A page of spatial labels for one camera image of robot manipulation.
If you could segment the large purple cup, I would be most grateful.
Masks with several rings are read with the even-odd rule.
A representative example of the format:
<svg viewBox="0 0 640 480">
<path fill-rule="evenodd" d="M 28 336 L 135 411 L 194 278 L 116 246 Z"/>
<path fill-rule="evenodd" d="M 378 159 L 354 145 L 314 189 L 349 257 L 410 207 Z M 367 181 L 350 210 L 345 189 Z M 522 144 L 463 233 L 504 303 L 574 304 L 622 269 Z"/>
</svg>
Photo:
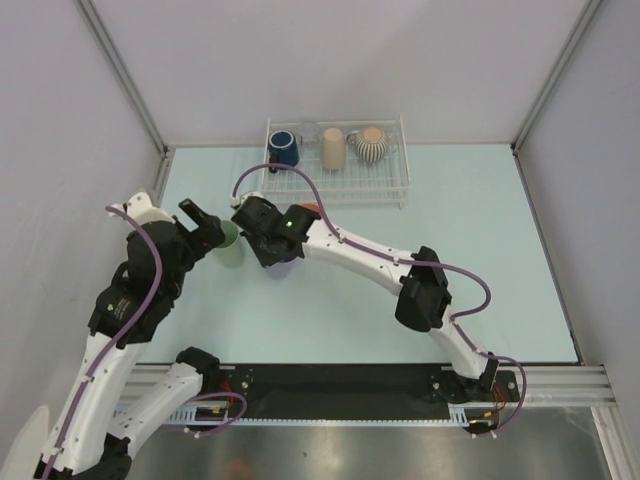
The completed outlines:
<svg viewBox="0 0 640 480">
<path fill-rule="evenodd" d="M 267 268 L 267 274 L 276 280 L 282 280 L 286 278 L 292 269 L 296 266 L 296 261 L 291 260 L 289 262 L 278 262 Z"/>
</svg>

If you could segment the clear glass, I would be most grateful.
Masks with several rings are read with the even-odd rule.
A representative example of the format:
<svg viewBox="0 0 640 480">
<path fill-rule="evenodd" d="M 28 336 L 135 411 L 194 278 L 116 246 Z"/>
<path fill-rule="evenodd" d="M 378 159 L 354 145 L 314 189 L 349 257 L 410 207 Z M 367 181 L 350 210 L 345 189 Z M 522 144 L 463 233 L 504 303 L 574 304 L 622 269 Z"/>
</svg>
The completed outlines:
<svg viewBox="0 0 640 480">
<path fill-rule="evenodd" d="M 298 125 L 298 134 L 303 149 L 315 149 L 321 139 L 322 129 L 317 122 L 303 121 Z"/>
</svg>

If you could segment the pink cup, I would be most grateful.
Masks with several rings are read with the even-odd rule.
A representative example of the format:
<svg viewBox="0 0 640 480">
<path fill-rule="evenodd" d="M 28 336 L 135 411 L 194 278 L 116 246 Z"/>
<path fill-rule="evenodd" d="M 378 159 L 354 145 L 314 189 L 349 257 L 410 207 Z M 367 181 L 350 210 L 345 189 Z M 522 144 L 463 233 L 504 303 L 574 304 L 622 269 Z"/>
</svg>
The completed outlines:
<svg viewBox="0 0 640 480">
<path fill-rule="evenodd" d="M 310 210 L 313 210 L 313 211 L 316 211 L 316 212 L 319 211 L 319 207 L 318 207 L 318 205 L 316 203 L 304 203 L 304 204 L 301 204 L 301 205 L 303 207 L 307 208 L 307 209 L 310 209 Z"/>
</svg>

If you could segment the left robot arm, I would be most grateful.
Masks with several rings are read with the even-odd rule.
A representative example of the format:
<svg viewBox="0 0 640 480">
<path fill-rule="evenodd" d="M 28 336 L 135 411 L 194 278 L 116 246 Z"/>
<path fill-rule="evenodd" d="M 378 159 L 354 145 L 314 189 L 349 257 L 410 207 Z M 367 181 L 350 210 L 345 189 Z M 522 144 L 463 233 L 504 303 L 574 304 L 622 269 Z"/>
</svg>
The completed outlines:
<svg viewBox="0 0 640 480">
<path fill-rule="evenodd" d="M 221 221 L 192 200 L 180 209 L 187 229 L 140 191 L 107 212 L 131 227 L 127 257 L 97 296 L 79 372 L 41 448 L 32 479 L 123 479 L 139 448 L 182 404 L 214 397 L 217 357 L 189 347 L 167 375 L 123 416 L 113 416 L 122 390 L 160 323 L 180 297 L 195 264 L 225 240 Z"/>
</svg>

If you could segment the green cup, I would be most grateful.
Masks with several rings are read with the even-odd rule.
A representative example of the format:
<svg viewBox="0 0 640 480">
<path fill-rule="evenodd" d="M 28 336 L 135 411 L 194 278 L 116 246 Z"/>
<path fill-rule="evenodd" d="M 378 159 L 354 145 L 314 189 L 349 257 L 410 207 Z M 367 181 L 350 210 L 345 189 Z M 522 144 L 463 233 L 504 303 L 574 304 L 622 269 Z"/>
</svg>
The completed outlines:
<svg viewBox="0 0 640 480">
<path fill-rule="evenodd" d="M 212 250 L 213 256 L 226 268 L 238 268 L 244 262 L 242 237 L 238 227 L 230 220 L 223 220 L 221 228 L 224 241 Z"/>
</svg>

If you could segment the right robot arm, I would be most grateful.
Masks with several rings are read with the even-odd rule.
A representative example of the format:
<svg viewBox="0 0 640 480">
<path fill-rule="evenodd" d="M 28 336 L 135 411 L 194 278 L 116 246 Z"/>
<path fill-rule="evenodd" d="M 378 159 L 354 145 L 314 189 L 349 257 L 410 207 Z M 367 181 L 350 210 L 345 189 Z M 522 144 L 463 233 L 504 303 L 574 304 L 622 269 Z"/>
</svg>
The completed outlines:
<svg viewBox="0 0 640 480">
<path fill-rule="evenodd" d="M 344 268 L 397 297 L 394 316 L 404 327 L 432 338 L 448 354 L 463 393 L 484 401 L 497 389 L 498 361 L 464 333 L 456 319 L 445 272 L 463 270 L 439 261 L 428 247 L 411 253 L 338 228 L 320 206 L 294 204 L 282 212 L 257 193 L 231 200 L 232 221 L 260 265 L 271 268 L 315 259 Z"/>
</svg>

